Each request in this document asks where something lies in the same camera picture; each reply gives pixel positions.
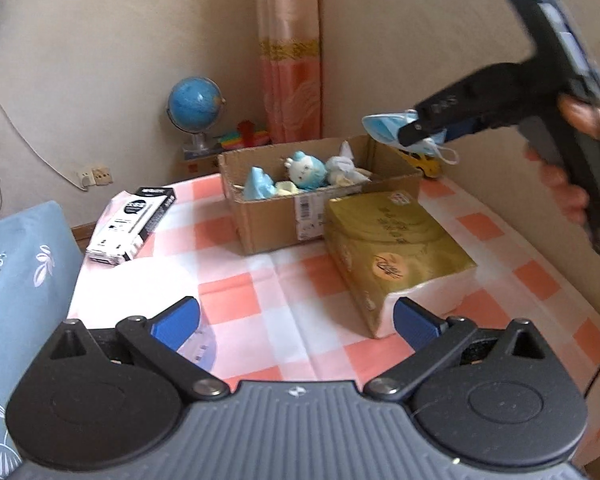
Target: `hand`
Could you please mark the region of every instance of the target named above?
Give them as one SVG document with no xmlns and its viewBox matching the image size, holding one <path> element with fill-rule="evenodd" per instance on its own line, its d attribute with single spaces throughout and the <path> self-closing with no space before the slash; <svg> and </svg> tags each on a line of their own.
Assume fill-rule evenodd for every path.
<svg viewBox="0 0 600 480">
<path fill-rule="evenodd" d="M 558 108 L 571 126 L 591 137 L 600 138 L 598 132 L 600 110 L 596 112 L 590 105 L 568 96 L 561 96 L 558 99 Z M 528 160 L 541 160 L 539 155 L 529 147 L 526 149 L 525 156 Z M 587 192 L 579 186 L 570 184 L 564 170 L 556 166 L 542 164 L 540 181 L 549 188 L 562 213 L 571 222 L 583 225 L 587 219 L 584 209 L 589 204 Z"/>
</svg>

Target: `power outlet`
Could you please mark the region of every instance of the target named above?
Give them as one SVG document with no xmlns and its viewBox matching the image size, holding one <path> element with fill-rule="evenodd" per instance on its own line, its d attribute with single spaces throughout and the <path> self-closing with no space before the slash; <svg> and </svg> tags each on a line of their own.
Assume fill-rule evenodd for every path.
<svg viewBox="0 0 600 480">
<path fill-rule="evenodd" d="M 96 181 L 90 169 L 78 171 L 78 182 L 82 187 L 95 186 Z"/>
<path fill-rule="evenodd" d="M 111 184 L 113 182 L 109 168 L 105 168 L 104 166 L 100 168 L 93 168 L 93 179 L 96 183 L 96 186 L 106 186 L 107 184 Z"/>
</svg>

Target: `toy car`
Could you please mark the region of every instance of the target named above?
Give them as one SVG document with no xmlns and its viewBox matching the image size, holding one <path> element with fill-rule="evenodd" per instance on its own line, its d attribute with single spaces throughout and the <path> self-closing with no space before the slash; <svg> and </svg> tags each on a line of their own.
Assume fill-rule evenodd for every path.
<svg viewBox="0 0 600 480">
<path fill-rule="evenodd" d="M 430 155 L 424 155 L 423 153 L 403 152 L 396 150 L 404 160 L 411 164 L 416 170 L 420 170 L 422 174 L 427 178 L 438 178 L 442 175 L 442 168 L 440 167 L 439 161 Z"/>
</svg>

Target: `curtain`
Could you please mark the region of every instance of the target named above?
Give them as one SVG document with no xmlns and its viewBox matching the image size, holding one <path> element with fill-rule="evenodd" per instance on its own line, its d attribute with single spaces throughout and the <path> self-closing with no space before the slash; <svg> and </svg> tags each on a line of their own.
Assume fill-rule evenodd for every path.
<svg viewBox="0 0 600 480">
<path fill-rule="evenodd" d="M 264 104 L 271 139 L 319 139 L 318 0 L 257 2 Z"/>
</svg>

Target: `screw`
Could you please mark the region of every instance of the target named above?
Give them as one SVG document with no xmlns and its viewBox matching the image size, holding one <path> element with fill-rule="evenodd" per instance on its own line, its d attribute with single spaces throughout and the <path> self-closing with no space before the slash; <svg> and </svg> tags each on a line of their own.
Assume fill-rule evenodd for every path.
<svg viewBox="0 0 600 480">
<path fill-rule="evenodd" d="M 225 384 L 218 379 L 200 379 L 193 384 L 193 391 L 205 397 L 220 395 L 225 388 Z"/>
<path fill-rule="evenodd" d="M 369 383 L 369 389 L 380 395 L 391 395 L 396 393 L 400 388 L 397 381 L 388 377 L 376 377 Z"/>
</svg>

